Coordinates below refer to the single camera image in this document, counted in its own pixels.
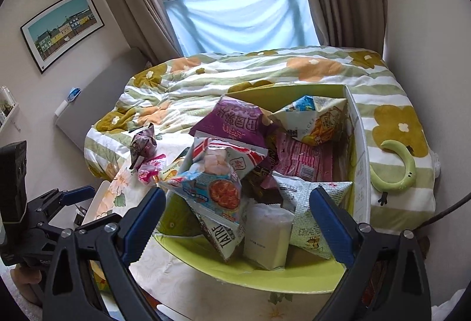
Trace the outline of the person's left hand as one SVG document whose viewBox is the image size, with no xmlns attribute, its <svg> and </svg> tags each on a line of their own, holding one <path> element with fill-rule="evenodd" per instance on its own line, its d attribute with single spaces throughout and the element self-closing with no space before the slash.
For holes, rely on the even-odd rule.
<svg viewBox="0 0 471 321">
<path fill-rule="evenodd" d="M 41 301 L 34 292 L 33 286 L 41 282 L 41 271 L 37 268 L 17 264 L 15 268 L 10 271 L 10 275 L 19 293 L 30 303 L 40 306 Z"/>
</svg>

